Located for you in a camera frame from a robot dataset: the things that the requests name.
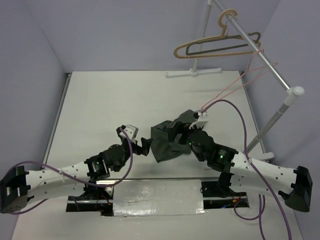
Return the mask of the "dark grey t shirt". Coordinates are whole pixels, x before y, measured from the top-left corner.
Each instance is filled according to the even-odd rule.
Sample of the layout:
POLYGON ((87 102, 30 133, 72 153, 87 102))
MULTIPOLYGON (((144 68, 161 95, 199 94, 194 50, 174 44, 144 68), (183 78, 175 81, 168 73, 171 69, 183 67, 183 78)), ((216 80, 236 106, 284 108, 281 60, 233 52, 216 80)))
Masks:
POLYGON ((190 123, 197 121, 199 114, 191 109, 181 113, 175 120, 165 120, 150 128, 152 138, 151 150, 155 160, 165 162, 181 155, 190 155, 191 150, 188 146, 179 144, 181 134, 178 134, 173 142, 169 142, 167 128, 172 127, 176 122, 190 123))

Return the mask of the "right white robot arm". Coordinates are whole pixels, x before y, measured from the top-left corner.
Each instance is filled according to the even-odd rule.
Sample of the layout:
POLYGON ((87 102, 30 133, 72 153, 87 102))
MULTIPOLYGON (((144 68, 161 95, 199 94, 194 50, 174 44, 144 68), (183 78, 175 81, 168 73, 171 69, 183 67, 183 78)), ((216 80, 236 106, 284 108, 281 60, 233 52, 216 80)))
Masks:
POLYGON ((180 135, 179 144, 187 145, 198 161, 220 173, 217 190, 221 195, 276 195, 293 210, 310 211, 313 181, 306 167, 287 168, 247 158, 234 148, 214 142, 203 127, 203 123, 177 121, 166 132, 169 142, 180 135))

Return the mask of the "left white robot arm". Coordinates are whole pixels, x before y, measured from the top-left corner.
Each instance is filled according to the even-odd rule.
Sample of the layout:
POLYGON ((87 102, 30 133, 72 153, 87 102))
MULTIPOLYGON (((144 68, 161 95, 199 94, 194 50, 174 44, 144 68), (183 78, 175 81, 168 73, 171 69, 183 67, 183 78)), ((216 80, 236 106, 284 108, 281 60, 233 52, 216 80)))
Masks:
POLYGON ((12 167, 0 181, 0 212, 13 214, 28 204, 50 198, 82 195, 93 199, 101 185, 97 182, 119 172, 126 162, 133 162, 133 155, 147 156, 152 139, 121 138, 107 150, 85 161, 56 169, 46 165, 42 170, 26 170, 23 164, 12 167))

